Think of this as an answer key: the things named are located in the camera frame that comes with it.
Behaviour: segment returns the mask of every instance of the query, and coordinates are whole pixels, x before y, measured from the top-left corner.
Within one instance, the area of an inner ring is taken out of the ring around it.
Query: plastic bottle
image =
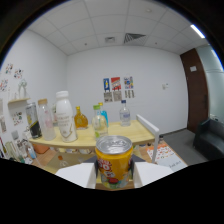
[[[130,126],[131,125],[131,117],[130,111],[126,107],[126,100],[122,100],[122,108],[120,109],[120,122],[121,126]]]
[[[73,110],[68,96],[68,91],[61,91],[56,93],[56,115],[62,141],[73,142],[78,137],[76,133]]]
[[[100,114],[100,105],[94,105],[94,117],[92,119],[92,126],[95,133],[95,139],[108,135],[107,121],[104,116]]]
[[[98,103],[98,104],[100,105],[100,114],[103,115],[103,116],[105,117],[105,119],[106,119],[106,121],[107,121],[107,127],[109,127],[108,117],[107,117],[107,111],[104,110],[104,108],[103,108],[103,103],[102,103],[102,102],[100,102],[100,103]]]
[[[40,129],[44,140],[51,141],[56,137],[54,125],[51,117],[51,111],[47,105],[47,99],[38,100],[39,110],[38,118]]]

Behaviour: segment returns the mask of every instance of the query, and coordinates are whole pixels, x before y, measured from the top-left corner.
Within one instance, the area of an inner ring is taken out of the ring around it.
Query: door
[[[196,132],[200,122],[208,118],[208,88],[205,72],[196,49],[180,55],[188,88],[187,129]]]

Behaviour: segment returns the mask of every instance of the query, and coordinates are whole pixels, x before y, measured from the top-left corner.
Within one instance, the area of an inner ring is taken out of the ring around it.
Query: floor
[[[187,129],[164,134],[163,138],[170,147],[187,163],[188,166],[207,162],[201,153],[193,148],[195,134]]]

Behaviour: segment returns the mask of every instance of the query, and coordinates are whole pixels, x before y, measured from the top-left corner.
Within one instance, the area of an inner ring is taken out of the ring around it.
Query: wooden table
[[[56,138],[52,141],[45,141],[43,137],[39,139],[30,138],[33,144],[46,145],[54,148],[69,149],[90,149],[95,151],[95,135],[92,125],[88,125],[85,130],[77,130],[78,139],[73,142],[63,142],[58,127],[54,127]],[[154,135],[148,131],[139,121],[131,120],[131,125],[122,127],[120,122],[110,122],[108,127],[108,135],[120,135],[129,138],[133,145],[147,144],[155,140]]]

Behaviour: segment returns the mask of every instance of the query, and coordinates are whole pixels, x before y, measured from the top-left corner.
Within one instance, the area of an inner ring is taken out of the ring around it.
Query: poster
[[[112,92],[104,93],[104,103],[113,102]]]
[[[15,79],[21,79],[22,75],[23,75],[23,70],[21,70],[21,69],[16,69],[15,70],[15,74],[14,74]]]
[[[114,91],[114,101],[121,101],[122,100],[122,94],[121,91]]]
[[[2,133],[5,133],[6,125],[5,125],[5,118],[3,116],[0,118],[0,124],[1,124]]]
[[[8,79],[2,79],[0,83],[0,91],[5,92],[7,89],[7,85],[8,85]]]
[[[13,119],[14,126],[20,123],[23,123],[22,112],[16,112],[12,114],[12,119]]]
[[[5,73],[11,74],[12,68],[13,68],[13,64],[8,64],[5,68]]]
[[[133,89],[134,88],[132,76],[124,77],[124,86],[125,86],[125,89]]]
[[[112,90],[121,89],[120,77],[111,78]]]
[[[104,90],[105,91],[107,91],[107,90],[110,91],[110,81],[109,81],[109,79],[103,79],[103,84],[104,84]]]

